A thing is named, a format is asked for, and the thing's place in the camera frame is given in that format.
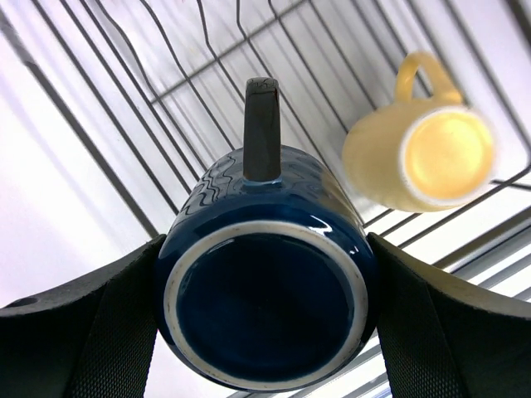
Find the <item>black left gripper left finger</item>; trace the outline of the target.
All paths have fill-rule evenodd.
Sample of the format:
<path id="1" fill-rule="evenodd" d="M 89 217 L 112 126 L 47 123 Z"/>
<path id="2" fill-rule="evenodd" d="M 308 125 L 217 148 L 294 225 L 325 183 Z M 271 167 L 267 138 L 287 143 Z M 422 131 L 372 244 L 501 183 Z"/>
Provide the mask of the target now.
<path id="1" fill-rule="evenodd" d="M 160 235 L 1 310 L 3 397 L 141 397 L 152 361 Z"/>

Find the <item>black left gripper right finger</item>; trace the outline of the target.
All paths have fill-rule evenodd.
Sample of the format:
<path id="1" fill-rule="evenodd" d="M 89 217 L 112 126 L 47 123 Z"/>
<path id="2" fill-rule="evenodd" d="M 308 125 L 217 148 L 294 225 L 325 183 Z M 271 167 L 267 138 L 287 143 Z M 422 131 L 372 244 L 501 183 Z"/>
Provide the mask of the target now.
<path id="1" fill-rule="evenodd" d="M 371 233 L 378 336 L 395 397 L 528 397 L 530 304 L 428 265 Z"/>

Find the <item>blue mug dark handle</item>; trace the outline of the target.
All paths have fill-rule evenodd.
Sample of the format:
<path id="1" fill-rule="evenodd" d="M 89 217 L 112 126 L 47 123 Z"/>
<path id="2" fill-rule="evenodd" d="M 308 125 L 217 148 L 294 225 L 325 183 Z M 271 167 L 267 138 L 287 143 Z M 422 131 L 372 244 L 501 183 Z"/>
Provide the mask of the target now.
<path id="1" fill-rule="evenodd" d="M 325 165 L 280 138 L 278 82 L 248 80 L 242 147 L 198 181 L 154 267 L 170 349 L 243 391 L 338 373 L 378 317 L 378 265 L 352 204 Z"/>

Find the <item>pale yellow mug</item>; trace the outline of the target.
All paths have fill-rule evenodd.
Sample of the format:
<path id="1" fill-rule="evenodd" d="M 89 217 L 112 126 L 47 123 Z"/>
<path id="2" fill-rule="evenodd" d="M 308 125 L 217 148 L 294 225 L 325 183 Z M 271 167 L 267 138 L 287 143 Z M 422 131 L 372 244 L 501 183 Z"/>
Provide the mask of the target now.
<path id="1" fill-rule="evenodd" d="M 401 63 L 393 102 L 360 119 L 342 150 L 355 190 L 393 210 L 444 211 L 483 194 L 497 167 L 490 122 L 465 105 L 444 66 L 413 52 Z"/>

